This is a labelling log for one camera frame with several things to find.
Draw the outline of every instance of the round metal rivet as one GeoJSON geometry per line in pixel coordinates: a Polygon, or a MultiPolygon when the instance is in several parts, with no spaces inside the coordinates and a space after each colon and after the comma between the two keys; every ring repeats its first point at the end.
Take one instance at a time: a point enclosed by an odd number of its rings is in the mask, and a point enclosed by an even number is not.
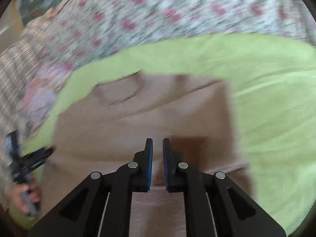
{"type": "Polygon", "coordinates": [[[217,172],[215,174],[215,176],[218,178],[218,179],[224,179],[225,178],[225,174],[223,172],[217,172]]]}
{"type": "Polygon", "coordinates": [[[129,168],[137,168],[138,164],[137,164],[137,162],[132,161],[132,162],[128,163],[128,167],[129,168]]]}
{"type": "Polygon", "coordinates": [[[178,167],[181,168],[181,169],[186,169],[186,168],[188,168],[188,166],[189,165],[187,163],[185,163],[185,162],[180,162],[178,164],[178,167]]]}
{"type": "Polygon", "coordinates": [[[101,176],[101,174],[100,174],[99,172],[93,172],[93,173],[91,173],[91,175],[90,175],[90,177],[91,177],[92,179],[99,179],[100,176],[101,176]]]}

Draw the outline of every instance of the green cloth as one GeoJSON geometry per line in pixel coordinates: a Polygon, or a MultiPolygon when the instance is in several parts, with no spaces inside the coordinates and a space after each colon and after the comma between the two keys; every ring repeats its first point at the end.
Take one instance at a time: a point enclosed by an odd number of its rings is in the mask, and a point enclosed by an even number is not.
{"type": "Polygon", "coordinates": [[[94,85],[140,69],[231,81],[240,151],[251,165],[256,201],[293,232],[316,198],[315,49],[275,36],[216,34],[124,50],[72,74],[27,152],[50,145],[58,114],[94,85]]]}

